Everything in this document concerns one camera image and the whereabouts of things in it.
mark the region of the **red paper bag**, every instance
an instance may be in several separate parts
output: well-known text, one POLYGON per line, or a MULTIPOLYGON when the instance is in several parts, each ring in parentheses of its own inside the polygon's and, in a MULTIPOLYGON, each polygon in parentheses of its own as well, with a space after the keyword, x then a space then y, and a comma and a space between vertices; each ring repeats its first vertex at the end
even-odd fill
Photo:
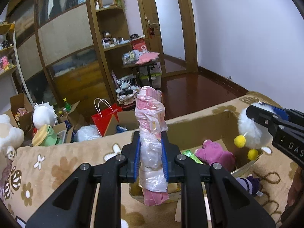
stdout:
POLYGON ((118 121, 117 112, 122 112, 123 109, 118 106, 116 103, 110 106, 108 101, 105 99, 96 98, 94 100, 94 105, 97 110, 97 113, 95 115, 92 115, 93 122, 95 123, 99 133, 104 136, 105 131, 107 130, 107 127, 109 125, 109 122, 111 120, 112 115, 114 115, 118 121), (103 102, 108 106, 105 110, 100 111, 100 102, 103 102))

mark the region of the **metal screw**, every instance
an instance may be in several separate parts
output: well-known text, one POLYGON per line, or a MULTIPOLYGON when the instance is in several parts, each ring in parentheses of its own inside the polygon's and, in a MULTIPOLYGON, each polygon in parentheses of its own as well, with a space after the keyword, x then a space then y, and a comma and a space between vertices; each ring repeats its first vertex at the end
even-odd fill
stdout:
POLYGON ((84 163, 84 164, 82 164, 81 166, 80 166, 80 169, 81 170, 87 170, 87 169, 89 169, 90 168, 90 165, 88 164, 88 163, 84 163))
POLYGON ((186 155, 184 154, 179 154, 176 156, 178 160, 185 160, 186 159, 186 155))
POLYGON ((222 168, 222 165, 220 163, 214 163, 213 165, 213 168, 216 169, 216 170, 219 170, 222 168))
POLYGON ((119 155, 116 155, 116 156, 115 156, 115 159, 118 160, 118 161, 123 161, 125 158, 126 158, 126 157, 125 157, 125 155, 123 155, 123 154, 119 154, 119 155))

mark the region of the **clear plastic wrap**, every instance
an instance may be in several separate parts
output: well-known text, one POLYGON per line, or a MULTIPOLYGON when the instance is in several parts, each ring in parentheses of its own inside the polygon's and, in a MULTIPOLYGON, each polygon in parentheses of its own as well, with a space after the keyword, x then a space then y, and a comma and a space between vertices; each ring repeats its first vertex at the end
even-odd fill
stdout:
POLYGON ((161 133, 168 127, 161 93, 152 87, 142 87, 137 95, 135 115, 141 144, 139 183, 150 191, 166 192, 168 183, 162 168, 161 133))

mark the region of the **shelf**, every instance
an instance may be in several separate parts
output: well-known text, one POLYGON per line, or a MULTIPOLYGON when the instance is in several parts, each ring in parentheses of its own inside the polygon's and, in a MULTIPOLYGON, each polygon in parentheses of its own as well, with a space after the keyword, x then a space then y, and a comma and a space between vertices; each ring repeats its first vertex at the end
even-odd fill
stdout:
POLYGON ((11 25, 13 23, 8 23, 8 24, 2 24, 0 25, 0 35, 4 35, 7 34, 7 32, 9 31, 11 25))
POLYGON ((8 70, 5 70, 4 72, 1 72, 0 73, 0 78, 11 75, 16 69, 17 69, 17 65, 14 65, 11 68, 9 68, 8 70))
POLYGON ((2 49, 0 50, 0 57, 9 55, 13 51, 14 51, 14 46, 10 46, 8 48, 2 49))
POLYGON ((106 8, 100 8, 100 9, 96 10, 96 13, 97 13, 97 12, 100 12, 100 11, 111 10, 111 9, 119 9, 119 10, 123 10, 123 8, 121 8, 121 7, 117 7, 117 6, 110 6, 110 7, 106 7, 106 8))
POLYGON ((114 49, 117 49, 117 48, 120 48, 120 47, 123 47, 123 46, 126 46, 126 45, 130 45, 131 46, 131 43, 129 42, 129 43, 121 44, 121 45, 116 45, 114 47, 106 48, 106 49, 104 49, 104 51, 114 50, 114 49))

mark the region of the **white bag handle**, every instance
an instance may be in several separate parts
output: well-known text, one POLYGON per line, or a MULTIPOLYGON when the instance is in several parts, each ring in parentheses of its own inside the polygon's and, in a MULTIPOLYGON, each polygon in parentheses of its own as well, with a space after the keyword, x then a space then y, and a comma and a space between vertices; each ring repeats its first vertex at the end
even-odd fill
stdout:
POLYGON ((94 99, 94 105, 95 105, 95 109, 97 110, 97 112, 100 114, 101 117, 102 117, 102 115, 101 115, 101 112, 100 112, 100 102, 103 102, 107 107, 109 107, 112 110, 112 112, 114 112, 114 110, 112 109, 112 107, 110 106, 108 101, 106 101, 105 99, 100 99, 100 98, 97 97, 96 99, 94 99), (96 100, 99 100, 98 109, 96 107, 96 100))

